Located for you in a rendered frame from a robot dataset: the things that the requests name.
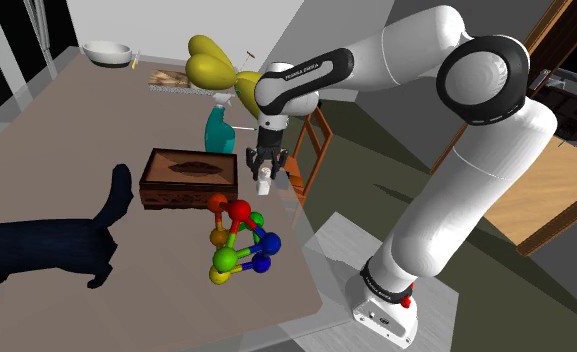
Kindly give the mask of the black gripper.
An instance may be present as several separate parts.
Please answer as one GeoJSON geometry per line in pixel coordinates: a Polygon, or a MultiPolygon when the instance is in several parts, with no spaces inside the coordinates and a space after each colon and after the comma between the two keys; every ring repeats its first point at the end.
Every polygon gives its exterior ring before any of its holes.
{"type": "Polygon", "coordinates": [[[246,149],[246,164],[252,172],[254,181],[259,178],[259,170],[264,160],[271,160],[270,178],[275,179],[277,172],[285,165],[288,152],[281,147],[282,130],[258,129],[256,148],[246,149]]]}

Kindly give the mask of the small white bottle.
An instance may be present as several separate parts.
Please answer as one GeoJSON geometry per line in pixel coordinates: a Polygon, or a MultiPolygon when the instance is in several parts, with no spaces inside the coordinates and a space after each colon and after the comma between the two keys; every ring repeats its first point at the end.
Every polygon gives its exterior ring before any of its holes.
{"type": "Polygon", "coordinates": [[[258,179],[256,181],[256,191],[260,196],[268,195],[272,183],[271,169],[262,167],[258,171],[258,179]]]}

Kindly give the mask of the orange wooden chair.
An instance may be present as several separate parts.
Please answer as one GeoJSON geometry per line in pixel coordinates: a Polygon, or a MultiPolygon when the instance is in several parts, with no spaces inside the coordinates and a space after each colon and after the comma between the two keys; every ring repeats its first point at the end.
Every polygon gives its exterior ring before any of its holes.
{"type": "Polygon", "coordinates": [[[333,132],[321,108],[307,117],[291,118],[283,145],[289,149],[284,167],[301,206],[319,171],[333,132]]]}

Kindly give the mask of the colourful ball and stick toy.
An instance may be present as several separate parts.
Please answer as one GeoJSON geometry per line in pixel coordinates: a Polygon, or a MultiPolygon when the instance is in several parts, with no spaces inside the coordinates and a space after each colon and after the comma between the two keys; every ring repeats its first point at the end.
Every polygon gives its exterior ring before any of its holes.
{"type": "Polygon", "coordinates": [[[271,267],[271,257],[282,246],[280,237],[264,228],[264,217],[251,210],[245,200],[228,201],[222,194],[213,194],[207,201],[208,210],[214,214],[215,228],[209,238],[216,250],[212,257],[209,279],[215,285],[226,283],[232,274],[253,270],[265,273],[271,267]],[[253,244],[235,249],[234,244],[241,230],[249,230],[253,244]]]}

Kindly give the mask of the teal spray bottle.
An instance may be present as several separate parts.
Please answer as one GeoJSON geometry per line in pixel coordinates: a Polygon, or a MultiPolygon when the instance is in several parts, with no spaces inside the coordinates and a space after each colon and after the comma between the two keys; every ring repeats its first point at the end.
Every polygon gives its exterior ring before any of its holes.
{"type": "Polygon", "coordinates": [[[224,121],[226,105],[231,105],[231,93],[215,93],[215,105],[207,119],[204,132],[206,152],[232,154],[235,144],[235,131],[224,121]]]}

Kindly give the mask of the brown carved wooden box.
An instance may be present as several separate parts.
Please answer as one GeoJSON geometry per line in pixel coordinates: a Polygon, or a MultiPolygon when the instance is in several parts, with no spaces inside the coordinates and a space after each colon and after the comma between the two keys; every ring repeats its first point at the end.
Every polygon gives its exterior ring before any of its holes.
{"type": "Polygon", "coordinates": [[[222,194],[238,199],[236,154],[154,148],[139,181],[146,210],[206,209],[222,194]]]}

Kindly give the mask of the grey robot stand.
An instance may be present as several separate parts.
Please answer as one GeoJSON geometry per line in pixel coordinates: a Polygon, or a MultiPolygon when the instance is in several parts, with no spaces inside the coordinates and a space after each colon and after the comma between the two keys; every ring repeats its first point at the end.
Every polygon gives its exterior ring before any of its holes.
{"type": "MultiPolygon", "coordinates": [[[[340,285],[351,283],[381,241],[339,213],[316,232],[323,253],[340,285]]],[[[305,352],[451,352],[458,293],[435,278],[416,281],[412,306],[418,309],[418,330],[405,350],[351,319],[349,322],[298,337],[305,352]]]]}

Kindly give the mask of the yellow balloon shaped figure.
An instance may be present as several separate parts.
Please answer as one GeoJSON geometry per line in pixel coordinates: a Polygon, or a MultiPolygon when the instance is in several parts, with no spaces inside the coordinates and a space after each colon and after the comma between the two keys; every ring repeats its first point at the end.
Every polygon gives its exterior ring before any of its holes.
{"type": "Polygon", "coordinates": [[[254,99],[254,89],[261,74],[254,71],[236,72],[223,50],[208,36],[194,35],[188,42],[190,58],[186,62],[189,81],[206,90],[234,88],[246,109],[259,117],[260,109],[254,99]]]}

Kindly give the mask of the white bowl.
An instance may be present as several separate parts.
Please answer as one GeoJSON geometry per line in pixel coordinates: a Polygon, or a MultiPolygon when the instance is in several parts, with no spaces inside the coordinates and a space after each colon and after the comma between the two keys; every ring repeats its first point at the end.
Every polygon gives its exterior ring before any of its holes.
{"type": "Polygon", "coordinates": [[[86,42],[82,49],[89,60],[99,66],[126,67],[132,58],[132,51],[128,46],[112,41],[86,42]]]}

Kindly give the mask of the black animal figure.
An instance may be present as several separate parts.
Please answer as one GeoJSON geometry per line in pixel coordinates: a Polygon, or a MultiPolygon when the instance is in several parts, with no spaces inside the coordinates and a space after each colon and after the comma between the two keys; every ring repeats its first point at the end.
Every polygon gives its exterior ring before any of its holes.
{"type": "Polygon", "coordinates": [[[127,214],[131,187],[128,166],[118,164],[112,170],[108,198],[94,218],[0,223],[0,284],[12,274],[58,268],[90,274],[90,289],[103,285],[117,249],[109,227],[127,214]]]}

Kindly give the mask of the light wooden table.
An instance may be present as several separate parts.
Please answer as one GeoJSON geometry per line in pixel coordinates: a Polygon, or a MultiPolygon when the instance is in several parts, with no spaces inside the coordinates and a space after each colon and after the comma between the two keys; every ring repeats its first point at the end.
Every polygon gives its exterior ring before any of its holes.
{"type": "Polygon", "coordinates": [[[577,222],[577,147],[553,137],[485,218],[528,256],[577,222]]]}

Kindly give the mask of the dark shelf cabinet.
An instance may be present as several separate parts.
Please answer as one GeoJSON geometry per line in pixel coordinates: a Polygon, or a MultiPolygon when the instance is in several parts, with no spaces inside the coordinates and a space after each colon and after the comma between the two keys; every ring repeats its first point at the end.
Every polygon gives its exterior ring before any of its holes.
{"type": "Polygon", "coordinates": [[[577,142],[577,54],[570,55],[534,93],[533,98],[556,115],[555,135],[577,142]]]}

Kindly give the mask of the brown wooden door frame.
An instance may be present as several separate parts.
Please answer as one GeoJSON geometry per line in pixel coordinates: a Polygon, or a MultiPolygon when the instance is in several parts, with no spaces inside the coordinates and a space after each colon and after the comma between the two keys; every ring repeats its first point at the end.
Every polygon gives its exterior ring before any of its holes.
{"type": "Polygon", "coordinates": [[[577,0],[553,0],[524,45],[531,55],[526,93],[534,97],[577,46],[577,0]]]}

